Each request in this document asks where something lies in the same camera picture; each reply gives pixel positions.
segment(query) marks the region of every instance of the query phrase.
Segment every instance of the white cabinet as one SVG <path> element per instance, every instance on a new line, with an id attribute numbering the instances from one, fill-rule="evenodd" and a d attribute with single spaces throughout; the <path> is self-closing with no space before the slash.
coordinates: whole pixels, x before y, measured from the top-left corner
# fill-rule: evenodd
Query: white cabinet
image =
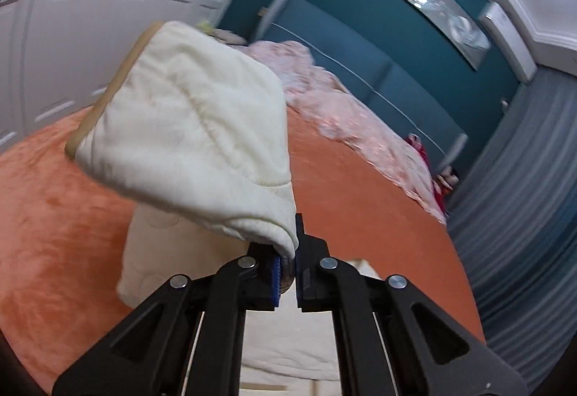
<path id="1" fill-rule="evenodd" d="M 0 144 L 93 103 L 153 21 L 215 23 L 229 3 L 2 0 Z"/>

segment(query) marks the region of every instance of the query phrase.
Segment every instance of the white wall-mounted air conditioner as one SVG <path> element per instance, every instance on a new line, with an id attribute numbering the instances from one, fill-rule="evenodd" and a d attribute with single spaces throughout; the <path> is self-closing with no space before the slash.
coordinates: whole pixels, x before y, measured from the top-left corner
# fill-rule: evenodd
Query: white wall-mounted air conditioner
<path id="1" fill-rule="evenodd" d="M 528 84 L 535 76 L 537 66 L 503 8 L 498 3 L 489 3 L 481 12 L 479 20 L 503 52 L 519 80 Z"/>

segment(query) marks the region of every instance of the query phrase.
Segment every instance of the blue headboard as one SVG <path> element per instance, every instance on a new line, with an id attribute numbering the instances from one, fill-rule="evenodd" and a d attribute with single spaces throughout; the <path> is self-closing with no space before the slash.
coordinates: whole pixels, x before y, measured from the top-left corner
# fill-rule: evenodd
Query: blue headboard
<path id="1" fill-rule="evenodd" d="M 305 0 L 273 0 L 252 41 L 299 41 L 399 136 L 420 136 L 438 173 L 467 136 L 438 102 L 383 51 Z"/>

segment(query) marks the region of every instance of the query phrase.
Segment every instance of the curtain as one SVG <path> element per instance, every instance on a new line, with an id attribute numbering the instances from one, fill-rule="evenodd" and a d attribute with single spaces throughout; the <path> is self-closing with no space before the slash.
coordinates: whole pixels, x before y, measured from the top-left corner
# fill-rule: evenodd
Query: curtain
<path id="1" fill-rule="evenodd" d="M 519 87 L 448 210 L 488 345 L 533 390 L 577 330 L 577 78 Z"/>

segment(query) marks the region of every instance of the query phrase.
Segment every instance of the pink floral blanket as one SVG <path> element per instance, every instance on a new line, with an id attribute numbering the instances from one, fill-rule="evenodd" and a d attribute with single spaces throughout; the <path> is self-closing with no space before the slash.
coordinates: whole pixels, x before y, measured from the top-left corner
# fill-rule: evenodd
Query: pink floral blanket
<path id="1" fill-rule="evenodd" d="M 314 121 L 323 136 L 350 146 L 445 224 L 419 153 L 351 95 L 338 77 L 315 66 L 307 47 L 295 41 L 259 41 L 239 49 L 278 75 L 287 104 Z"/>

